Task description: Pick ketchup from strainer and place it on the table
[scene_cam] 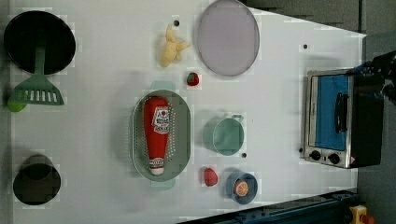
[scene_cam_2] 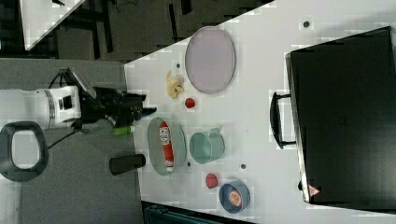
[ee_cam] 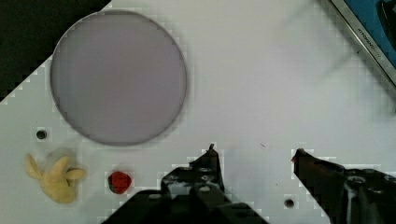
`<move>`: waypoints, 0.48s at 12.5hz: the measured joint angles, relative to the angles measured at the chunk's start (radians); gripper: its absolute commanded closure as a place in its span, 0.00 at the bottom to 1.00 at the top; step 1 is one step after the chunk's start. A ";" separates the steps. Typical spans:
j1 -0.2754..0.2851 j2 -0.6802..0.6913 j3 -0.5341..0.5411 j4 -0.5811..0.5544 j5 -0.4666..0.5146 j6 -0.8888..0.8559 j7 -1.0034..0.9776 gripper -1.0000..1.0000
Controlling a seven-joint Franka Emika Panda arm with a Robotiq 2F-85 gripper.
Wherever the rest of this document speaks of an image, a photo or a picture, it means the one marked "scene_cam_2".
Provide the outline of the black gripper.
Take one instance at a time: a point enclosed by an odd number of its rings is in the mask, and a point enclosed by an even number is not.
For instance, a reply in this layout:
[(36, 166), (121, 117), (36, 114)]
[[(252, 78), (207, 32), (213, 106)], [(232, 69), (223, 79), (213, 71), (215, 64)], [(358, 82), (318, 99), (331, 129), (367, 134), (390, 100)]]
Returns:
[(156, 107), (143, 108), (145, 95), (102, 87), (93, 89), (96, 97), (86, 91), (79, 96), (83, 124), (106, 119), (113, 127), (126, 127), (157, 111)]

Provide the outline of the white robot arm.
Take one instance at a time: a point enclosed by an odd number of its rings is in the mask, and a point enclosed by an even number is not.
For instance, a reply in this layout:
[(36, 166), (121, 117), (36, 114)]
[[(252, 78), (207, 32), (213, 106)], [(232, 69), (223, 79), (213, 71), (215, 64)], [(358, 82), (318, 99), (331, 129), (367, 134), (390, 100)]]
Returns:
[(157, 111), (144, 107), (144, 95), (76, 86), (33, 91), (1, 91), (1, 175), (15, 182), (40, 176), (49, 162), (44, 131), (71, 128), (74, 133), (100, 119), (115, 128), (130, 127)]

